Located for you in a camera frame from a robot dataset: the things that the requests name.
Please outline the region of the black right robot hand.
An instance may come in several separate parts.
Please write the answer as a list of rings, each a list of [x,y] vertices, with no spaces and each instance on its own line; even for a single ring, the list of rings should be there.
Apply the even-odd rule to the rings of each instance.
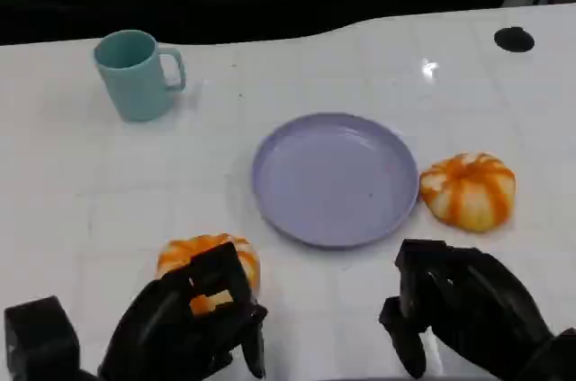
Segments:
[[[400,292],[385,300],[379,322],[415,379],[427,368],[426,331],[500,380],[515,379],[553,337],[526,287],[488,253],[406,239],[395,265]]]

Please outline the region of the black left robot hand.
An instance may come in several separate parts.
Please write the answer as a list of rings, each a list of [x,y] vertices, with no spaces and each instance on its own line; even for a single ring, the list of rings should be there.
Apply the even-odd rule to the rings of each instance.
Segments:
[[[143,288],[119,321],[98,377],[204,380],[241,347],[247,368],[262,379],[266,315],[234,245],[216,246]]]

